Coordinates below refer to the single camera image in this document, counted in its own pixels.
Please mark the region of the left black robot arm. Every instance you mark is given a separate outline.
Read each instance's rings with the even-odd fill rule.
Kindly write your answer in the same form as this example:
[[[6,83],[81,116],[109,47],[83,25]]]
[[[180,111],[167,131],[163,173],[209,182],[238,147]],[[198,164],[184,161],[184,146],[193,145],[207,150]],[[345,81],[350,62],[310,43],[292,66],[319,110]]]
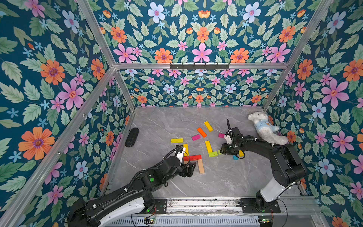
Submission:
[[[128,184],[116,191],[89,201],[77,200],[67,216],[68,226],[105,227],[134,214],[155,213],[153,192],[167,186],[176,176],[193,176],[197,164],[184,154],[184,147],[177,145],[160,162],[138,171]]]

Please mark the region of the red block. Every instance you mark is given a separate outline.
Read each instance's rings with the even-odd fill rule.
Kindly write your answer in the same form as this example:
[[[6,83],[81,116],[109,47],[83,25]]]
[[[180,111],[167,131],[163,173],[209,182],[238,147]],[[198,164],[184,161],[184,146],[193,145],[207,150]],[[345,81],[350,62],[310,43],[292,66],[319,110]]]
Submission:
[[[184,156],[183,161],[184,162],[193,161],[193,157],[192,156]]]
[[[190,156],[190,158],[191,158],[191,161],[197,161],[197,160],[202,159],[202,156],[201,155],[194,155],[194,156]]]

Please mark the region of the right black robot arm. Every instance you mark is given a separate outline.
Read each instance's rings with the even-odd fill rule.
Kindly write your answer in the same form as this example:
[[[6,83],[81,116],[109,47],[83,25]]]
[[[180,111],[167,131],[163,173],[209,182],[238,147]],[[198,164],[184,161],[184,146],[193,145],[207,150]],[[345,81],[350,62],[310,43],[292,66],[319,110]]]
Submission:
[[[245,152],[253,152],[270,161],[273,178],[256,193],[251,202],[241,199],[239,204],[247,213],[247,207],[253,211],[264,212],[272,206],[278,206],[279,197],[292,185],[298,184],[307,174],[307,168],[291,144],[277,145],[253,136],[244,136],[237,127],[232,128],[226,121],[226,143],[222,144],[220,153],[233,155],[237,159],[245,158]]]

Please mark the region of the lime green square block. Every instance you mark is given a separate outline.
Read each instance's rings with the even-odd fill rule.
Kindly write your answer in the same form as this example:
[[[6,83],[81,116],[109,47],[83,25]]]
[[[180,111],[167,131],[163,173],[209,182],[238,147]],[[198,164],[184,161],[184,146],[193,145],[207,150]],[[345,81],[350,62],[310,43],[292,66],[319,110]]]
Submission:
[[[217,157],[218,156],[218,152],[217,151],[209,152],[208,155],[209,155],[210,158]]]

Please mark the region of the natural wood block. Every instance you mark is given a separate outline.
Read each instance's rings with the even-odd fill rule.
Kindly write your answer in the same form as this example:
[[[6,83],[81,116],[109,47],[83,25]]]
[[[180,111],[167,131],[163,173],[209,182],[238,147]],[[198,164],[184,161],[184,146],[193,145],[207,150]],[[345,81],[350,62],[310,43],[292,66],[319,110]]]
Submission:
[[[204,169],[204,165],[203,165],[202,159],[197,160],[197,164],[198,164],[198,168],[199,168],[199,173],[200,174],[204,174],[205,173],[205,169]]]

